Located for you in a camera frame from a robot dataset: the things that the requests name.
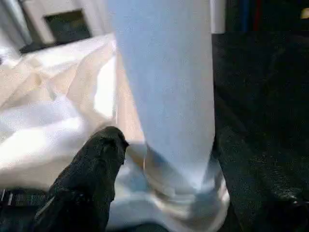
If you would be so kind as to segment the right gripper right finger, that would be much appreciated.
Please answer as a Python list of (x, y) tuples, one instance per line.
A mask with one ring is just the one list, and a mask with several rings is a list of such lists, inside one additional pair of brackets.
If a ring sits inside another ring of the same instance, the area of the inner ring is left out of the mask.
[(307, 232), (309, 198), (273, 157), (242, 138), (218, 137), (219, 162), (244, 232)]

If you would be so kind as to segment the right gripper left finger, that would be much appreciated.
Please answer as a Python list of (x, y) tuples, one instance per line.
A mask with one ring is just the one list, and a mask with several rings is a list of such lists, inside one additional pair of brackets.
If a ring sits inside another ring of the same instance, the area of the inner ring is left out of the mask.
[(93, 134), (50, 187), (32, 232), (103, 232), (128, 143), (108, 126)]

